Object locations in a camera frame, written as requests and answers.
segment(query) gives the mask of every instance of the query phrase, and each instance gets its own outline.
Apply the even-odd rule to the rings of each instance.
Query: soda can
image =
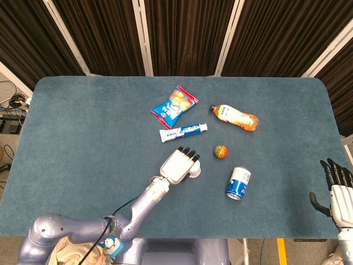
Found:
[[[235,167],[226,194],[234,200],[241,200],[249,183],[251,173],[245,167]]]

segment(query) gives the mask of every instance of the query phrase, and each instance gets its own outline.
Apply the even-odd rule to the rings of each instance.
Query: snack bag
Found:
[[[166,102],[151,110],[160,123],[171,129],[182,113],[191,109],[199,100],[177,84]]]

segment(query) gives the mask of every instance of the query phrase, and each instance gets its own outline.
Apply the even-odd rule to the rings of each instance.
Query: plastic bottle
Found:
[[[238,125],[246,131],[255,131],[259,124],[259,119],[255,115],[242,113],[228,105],[211,105],[210,111],[220,120]]]

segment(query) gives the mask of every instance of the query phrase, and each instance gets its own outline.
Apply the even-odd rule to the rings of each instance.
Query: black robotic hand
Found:
[[[313,192],[310,192],[310,202],[315,210],[332,220],[340,233],[338,240],[342,250],[345,265],[353,265],[353,176],[347,168],[342,168],[333,160],[320,160],[325,169],[326,181],[330,191],[331,209],[320,205]]]

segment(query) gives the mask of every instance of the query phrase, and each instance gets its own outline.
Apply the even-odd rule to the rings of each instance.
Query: curtain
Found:
[[[45,76],[83,74],[43,1],[0,1],[0,60],[32,90]]]
[[[353,18],[353,1],[246,0],[223,76],[298,77]]]
[[[316,77],[327,87],[340,134],[353,134],[353,39]]]
[[[91,73],[143,76],[131,0],[54,0]]]
[[[234,0],[145,0],[155,76],[214,75]]]

